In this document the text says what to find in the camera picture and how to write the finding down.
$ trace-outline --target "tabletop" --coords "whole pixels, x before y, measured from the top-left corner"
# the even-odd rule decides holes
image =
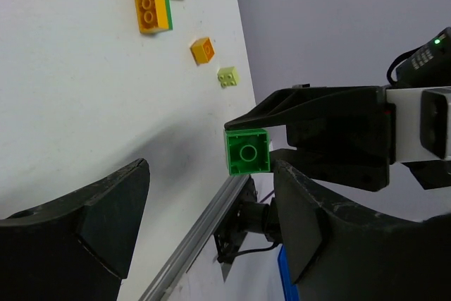
[[[171,0],[141,35],[134,0],[0,0],[0,217],[144,157],[151,183],[119,300],[137,300],[228,177],[223,124],[254,105],[237,0]],[[190,45],[210,37],[198,66]],[[241,82],[221,88],[217,71]]]

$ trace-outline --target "building block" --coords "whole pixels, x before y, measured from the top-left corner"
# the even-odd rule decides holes
[[[172,30],[173,26],[172,26],[171,3],[169,0],[165,0],[165,2],[166,2],[166,13],[168,15],[169,30]]]
[[[170,29],[166,0],[135,0],[135,6],[141,33]]]
[[[214,56],[214,48],[210,38],[201,38],[191,45],[191,52],[198,64],[208,63]]]
[[[240,176],[268,173],[269,136],[263,128],[253,130],[227,130],[224,132],[229,174]]]
[[[240,82],[240,76],[238,75],[237,68],[224,67],[218,71],[218,80],[222,87],[236,86]]]

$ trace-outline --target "blue bin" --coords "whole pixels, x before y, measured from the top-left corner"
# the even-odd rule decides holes
[[[300,301],[297,287],[291,284],[290,272],[288,271],[288,260],[285,248],[282,246],[277,258],[279,265],[280,278],[282,279],[283,294],[285,301]]]

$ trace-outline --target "cable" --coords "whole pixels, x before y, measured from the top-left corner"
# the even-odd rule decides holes
[[[410,56],[412,56],[413,53],[415,53],[416,51],[418,51],[421,47],[418,47],[416,49],[413,49],[411,51],[405,52],[403,54],[401,54],[400,56],[398,56],[390,65],[390,67],[388,68],[387,71],[387,80],[390,83],[390,85],[396,85],[396,81],[393,80],[392,78],[392,72],[395,69],[396,66],[398,66],[401,61],[404,61],[406,59],[408,59]]]
[[[271,195],[274,194],[274,190],[271,191],[267,196],[265,196],[263,199],[260,200],[259,204],[263,204],[267,199],[271,197]]]
[[[223,256],[218,257],[218,262],[220,264],[222,264],[226,259],[234,259],[236,257],[240,257],[242,255],[252,254],[252,253],[269,252],[270,250],[273,250],[277,246],[279,246],[279,243],[275,242],[270,247],[267,247],[267,248],[257,248],[254,250],[243,250],[242,252],[236,252],[233,254],[223,255]]]

